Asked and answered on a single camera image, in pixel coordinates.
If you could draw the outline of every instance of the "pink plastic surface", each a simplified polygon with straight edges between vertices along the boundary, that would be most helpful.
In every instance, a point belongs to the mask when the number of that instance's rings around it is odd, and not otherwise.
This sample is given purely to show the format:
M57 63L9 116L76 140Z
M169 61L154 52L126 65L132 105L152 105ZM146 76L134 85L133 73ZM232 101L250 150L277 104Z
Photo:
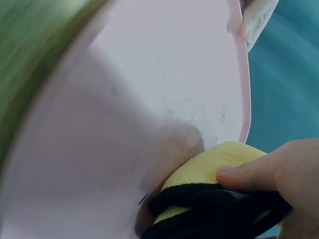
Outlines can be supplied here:
M245 142L250 90L240 24L235 0L105 7L12 149L1 238L135 239L153 222L143 199L172 171L218 143Z

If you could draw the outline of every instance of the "black cord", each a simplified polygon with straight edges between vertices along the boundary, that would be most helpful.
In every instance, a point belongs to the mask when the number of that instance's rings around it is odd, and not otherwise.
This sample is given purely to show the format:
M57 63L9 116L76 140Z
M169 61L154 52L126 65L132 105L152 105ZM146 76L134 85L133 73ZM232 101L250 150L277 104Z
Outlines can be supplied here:
M254 239L291 210L278 192L241 194L202 183L163 190L151 201L150 213L158 217L172 206L189 210L154 224L141 239ZM257 221L264 212L269 213Z

